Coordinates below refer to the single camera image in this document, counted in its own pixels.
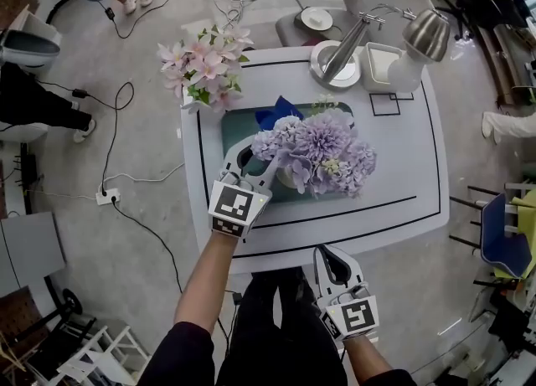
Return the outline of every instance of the blue chair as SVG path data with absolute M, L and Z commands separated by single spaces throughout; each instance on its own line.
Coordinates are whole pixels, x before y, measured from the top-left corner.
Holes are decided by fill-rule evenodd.
M 506 196 L 504 193 L 495 193 L 477 187 L 469 187 L 469 189 L 495 196 L 492 201 L 484 206 L 451 197 L 452 201 L 480 210 L 480 223 L 472 221 L 472 224 L 481 227 L 480 244 L 474 244 L 453 235 L 449 235 L 449 237 L 455 241 L 479 249 L 482 259 L 489 265 L 497 267 L 512 277 L 520 279 L 533 257 L 530 253 L 530 247 L 525 234 L 515 234 L 512 237 L 504 235 Z

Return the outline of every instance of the green tray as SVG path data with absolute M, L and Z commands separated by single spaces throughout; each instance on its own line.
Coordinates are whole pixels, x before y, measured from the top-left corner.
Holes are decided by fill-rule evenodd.
M 352 109 L 345 103 L 339 103 L 337 106 L 345 112 L 352 114 Z M 297 105 L 296 108 L 305 116 L 311 115 L 312 103 L 306 103 Z M 255 113 L 257 111 L 263 111 L 271 108 L 252 108 L 252 109 L 239 109 L 237 111 L 227 112 L 221 120 L 221 138 L 223 142 L 224 157 L 227 151 L 236 143 L 245 139 L 247 136 L 254 135 L 260 131 L 259 125 L 255 120 Z M 249 173 L 251 175 L 260 175 L 268 166 L 268 162 L 262 162 L 261 160 L 253 157 L 248 162 L 244 169 L 244 175 Z M 284 203 L 293 201 L 306 201 L 315 200 L 315 198 L 306 191 L 304 194 L 299 194 L 295 189 L 288 188 L 283 185 L 278 178 L 274 179 L 271 184 L 271 191 L 273 192 L 273 198 L 271 203 Z M 319 194 L 319 200 L 329 200 L 334 198 L 343 198 L 342 194 L 329 193 Z

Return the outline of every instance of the white pants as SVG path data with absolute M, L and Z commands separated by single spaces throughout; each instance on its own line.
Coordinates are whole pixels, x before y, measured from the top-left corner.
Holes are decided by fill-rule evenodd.
M 500 135 L 515 137 L 536 137 L 536 113 L 531 116 L 506 116 L 494 112 L 484 112 L 487 123 Z

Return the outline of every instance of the black pants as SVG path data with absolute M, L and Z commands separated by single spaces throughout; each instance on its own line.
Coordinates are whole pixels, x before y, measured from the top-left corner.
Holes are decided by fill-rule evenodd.
M 281 329 L 273 318 L 276 289 Z M 240 303 L 218 384 L 346 385 L 346 373 L 301 268 L 254 274 Z
M 45 90 L 17 65 L 6 63 L 0 72 L 0 121 L 87 130 L 91 115 L 75 111 L 70 101 Z

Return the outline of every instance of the gray cabinet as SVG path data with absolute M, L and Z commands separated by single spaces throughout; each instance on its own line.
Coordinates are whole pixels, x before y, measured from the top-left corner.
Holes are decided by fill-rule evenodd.
M 0 221 L 0 296 L 65 267 L 50 212 Z

